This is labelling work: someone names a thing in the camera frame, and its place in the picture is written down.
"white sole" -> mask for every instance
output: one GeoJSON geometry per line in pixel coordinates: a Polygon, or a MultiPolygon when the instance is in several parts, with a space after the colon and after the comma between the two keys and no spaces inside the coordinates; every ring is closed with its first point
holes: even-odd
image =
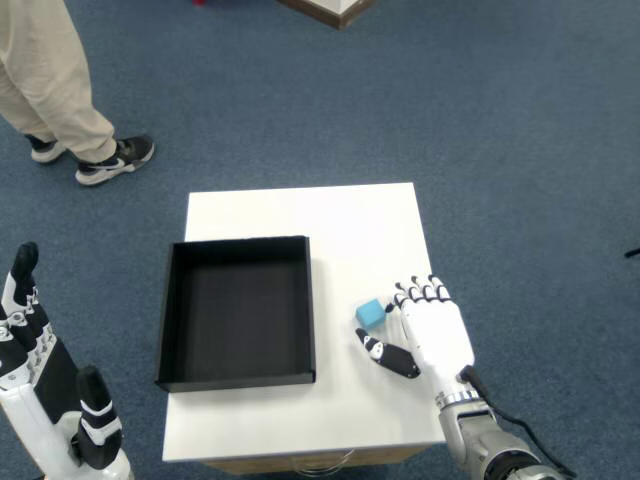
{"type": "Polygon", "coordinates": [[[80,170],[76,170],[76,180],[80,185],[84,185],[85,187],[93,187],[95,185],[100,185],[107,180],[111,180],[113,177],[117,177],[121,173],[133,173],[149,161],[149,159],[153,156],[155,150],[156,145],[154,143],[153,145],[151,145],[151,150],[149,150],[149,153],[147,153],[140,160],[136,161],[135,164],[131,163],[122,168],[118,168],[117,170],[100,170],[98,173],[95,173],[91,176],[84,176],[80,173],[80,170]]]}
{"type": "Polygon", "coordinates": [[[67,149],[64,148],[60,142],[56,142],[53,144],[51,150],[47,150],[46,152],[36,152],[35,150],[31,150],[31,158],[40,164],[46,164],[56,161],[60,155],[66,152],[67,149]]]}

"black tray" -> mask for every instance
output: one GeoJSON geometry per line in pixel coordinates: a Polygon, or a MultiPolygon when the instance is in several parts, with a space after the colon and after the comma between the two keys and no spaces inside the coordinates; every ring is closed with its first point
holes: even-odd
{"type": "Polygon", "coordinates": [[[155,382],[169,392],[315,382],[307,237],[173,244],[155,382]]]}

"shoe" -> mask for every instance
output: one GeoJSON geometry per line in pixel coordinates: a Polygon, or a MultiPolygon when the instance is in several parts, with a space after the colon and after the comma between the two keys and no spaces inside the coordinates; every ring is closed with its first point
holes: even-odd
{"type": "Polygon", "coordinates": [[[25,137],[31,142],[31,158],[43,165],[56,161],[60,155],[67,151],[57,140],[43,142],[33,135],[25,135],[25,137]]]}
{"type": "Polygon", "coordinates": [[[120,175],[133,173],[153,155],[155,145],[146,135],[117,141],[116,152],[100,163],[78,162],[76,180],[94,186],[120,175]]]}

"leg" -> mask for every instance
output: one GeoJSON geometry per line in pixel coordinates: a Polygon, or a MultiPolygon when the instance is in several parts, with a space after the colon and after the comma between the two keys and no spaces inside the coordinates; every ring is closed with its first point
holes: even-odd
{"type": "Polygon", "coordinates": [[[63,0],[0,5],[0,62],[13,85],[79,159],[112,156],[114,129],[93,107],[84,49],[63,0]]]}
{"type": "Polygon", "coordinates": [[[53,132],[16,88],[0,63],[0,114],[13,128],[24,135],[33,135],[43,142],[55,140],[53,132]]]}

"robot finger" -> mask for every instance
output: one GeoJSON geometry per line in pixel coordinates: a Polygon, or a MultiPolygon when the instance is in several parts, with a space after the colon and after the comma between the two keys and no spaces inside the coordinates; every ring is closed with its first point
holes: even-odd
{"type": "Polygon", "coordinates": [[[447,290],[447,287],[444,286],[444,284],[438,277],[434,275],[430,275],[429,280],[431,280],[431,283],[433,284],[433,288],[438,294],[438,299],[440,299],[440,301],[446,302],[447,300],[451,300],[451,295],[449,295],[449,290],[447,290]]]}
{"type": "Polygon", "coordinates": [[[370,337],[361,328],[356,330],[356,334],[369,352],[371,359],[378,365],[406,378],[416,378],[420,375],[420,369],[407,350],[370,337]]]}
{"type": "Polygon", "coordinates": [[[411,280],[413,280],[413,283],[418,285],[420,292],[422,292],[422,296],[427,302],[431,302],[438,298],[438,294],[429,279],[421,280],[418,277],[412,277],[411,280]]]}
{"type": "Polygon", "coordinates": [[[396,283],[396,288],[400,290],[402,294],[404,294],[409,299],[411,299],[411,301],[414,303],[419,302],[420,300],[424,300],[424,297],[422,296],[420,289],[415,284],[405,286],[402,283],[398,282],[396,283]]]}
{"type": "Polygon", "coordinates": [[[404,293],[396,293],[393,296],[393,303],[402,310],[403,305],[406,305],[406,302],[409,301],[409,297],[407,297],[404,293]]]}

